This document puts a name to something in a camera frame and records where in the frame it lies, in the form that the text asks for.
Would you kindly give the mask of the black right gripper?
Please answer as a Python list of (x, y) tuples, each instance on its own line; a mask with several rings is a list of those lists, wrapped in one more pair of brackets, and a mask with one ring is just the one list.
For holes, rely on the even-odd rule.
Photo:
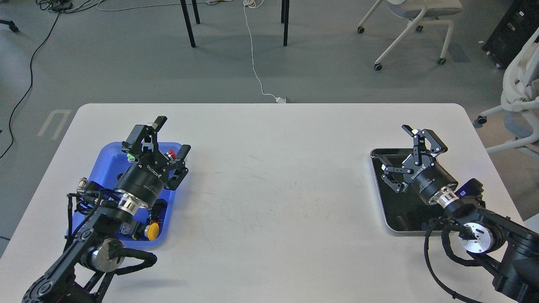
[[(402, 166), (395, 167), (385, 155), (376, 154), (382, 163), (382, 179), (396, 193), (406, 192), (408, 186), (418, 194), (426, 205), (435, 205), (435, 194), (442, 188), (456, 190), (458, 182), (436, 160), (439, 154), (448, 151), (447, 146), (431, 129), (402, 128), (413, 138), (412, 153), (404, 159)], [(403, 175), (404, 181), (397, 182), (395, 175)]]

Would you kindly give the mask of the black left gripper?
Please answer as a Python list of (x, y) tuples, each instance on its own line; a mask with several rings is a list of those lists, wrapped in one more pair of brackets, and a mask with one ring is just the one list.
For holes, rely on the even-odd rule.
[(185, 158), (190, 145), (182, 145), (173, 161), (158, 150), (157, 133), (166, 121), (166, 116), (158, 116), (153, 123), (135, 125), (127, 140), (122, 142), (122, 152), (135, 157), (135, 162), (114, 187), (120, 198), (119, 209), (150, 209), (162, 190), (177, 190), (187, 176), (189, 169), (185, 166)]

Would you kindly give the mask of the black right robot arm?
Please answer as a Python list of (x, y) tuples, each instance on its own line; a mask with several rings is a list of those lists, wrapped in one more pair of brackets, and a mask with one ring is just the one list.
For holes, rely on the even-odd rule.
[(492, 276), (495, 291), (518, 303), (538, 301), (538, 234), (486, 208), (483, 184), (472, 178), (458, 188), (458, 182), (438, 162), (448, 148), (431, 129), (402, 125), (412, 137), (413, 146), (404, 159), (393, 164), (388, 155), (397, 149), (374, 149), (371, 158), (380, 161), (381, 177), (392, 191), (408, 189), (426, 205), (439, 205), (443, 214), (429, 219), (424, 236), (426, 266), (437, 284), (454, 299), (472, 303), (473, 299), (443, 284), (433, 271), (429, 257), (430, 236), (441, 229), (447, 257), (466, 267), (483, 267)]

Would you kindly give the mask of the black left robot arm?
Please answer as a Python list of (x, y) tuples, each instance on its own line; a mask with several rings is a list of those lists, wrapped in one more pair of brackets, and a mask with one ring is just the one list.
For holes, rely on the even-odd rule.
[(152, 267), (154, 253), (131, 249), (117, 237), (156, 240), (168, 205), (162, 190), (177, 190), (188, 169), (191, 146), (162, 153), (157, 135), (167, 117), (136, 125), (121, 150), (131, 165), (112, 189), (82, 178), (69, 200), (69, 227), (62, 255), (25, 292), (24, 303), (100, 303), (114, 276)]

